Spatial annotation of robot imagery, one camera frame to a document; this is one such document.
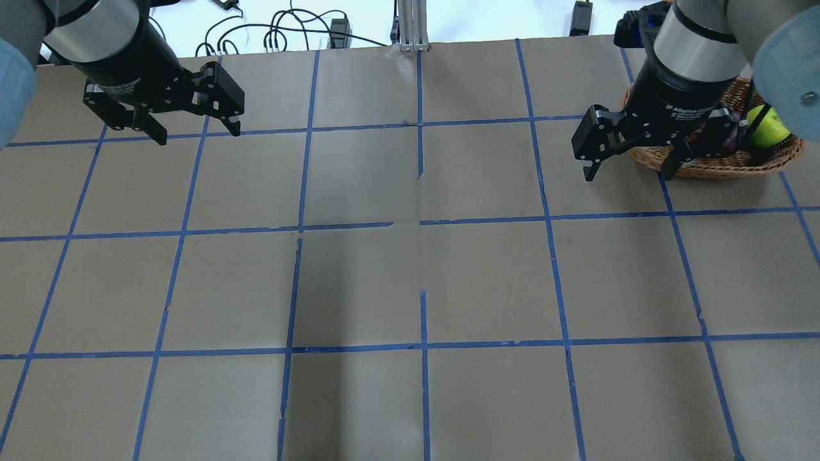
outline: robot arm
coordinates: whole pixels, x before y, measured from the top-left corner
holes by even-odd
[[[590,107],[573,135],[586,180],[633,147],[670,144],[661,167],[667,180],[695,157],[714,156],[735,122],[721,96],[747,59],[786,127],[820,140],[820,0],[658,2],[624,21],[616,45],[643,46],[647,59],[624,109]],[[690,144],[687,135],[699,128]]]
[[[10,118],[1,121],[0,146],[11,140],[34,92],[31,66],[43,41],[89,78],[83,102],[113,130],[130,127],[165,144],[167,131],[151,114],[184,110],[215,117],[239,136],[242,89],[218,62],[196,73],[182,67],[148,23],[146,0],[10,3],[19,11],[0,20],[0,56],[6,53],[11,72],[0,85],[20,91],[4,92],[16,110],[4,111]]]

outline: apple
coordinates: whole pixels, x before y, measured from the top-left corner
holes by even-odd
[[[763,106],[757,106],[749,111],[749,116],[747,117],[749,127],[752,126],[754,120],[762,110]],[[758,129],[754,132],[751,139],[749,139],[749,144],[755,148],[770,148],[782,142],[782,140],[790,134],[791,132],[789,132],[789,129],[780,121],[774,109],[769,109],[766,116],[760,122]]]

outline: brown basket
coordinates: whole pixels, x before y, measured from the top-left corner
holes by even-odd
[[[626,90],[621,100],[621,106],[626,105],[626,100],[629,98],[629,93],[632,87]],[[749,79],[738,78],[726,94],[723,95],[723,101],[731,107],[733,112],[742,112],[743,104],[746,99],[746,94],[749,91]],[[763,104],[763,99],[757,91],[752,95],[751,107],[757,107]],[[725,157],[713,158],[696,158],[695,161],[677,173],[679,177],[690,178],[705,178],[705,179],[726,179],[726,178],[743,178],[748,176],[760,176],[774,173],[786,168],[791,163],[796,161],[803,152],[804,141],[789,135],[781,143],[774,147],[766,149],[768,160],[760,166],[749,166],[751,154],[739,150],[736,153]],[[672,151],[671,146],[665,148],[633,148],[629,151],[629,156],[635,159],[644,167],[651,170],[660,171],[663,159]]]

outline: power adapter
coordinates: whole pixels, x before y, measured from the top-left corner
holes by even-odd
[[[589,35],[590,24],[592,24],[592,3],[576,1],[575,6],[572,8],[569,36]]]

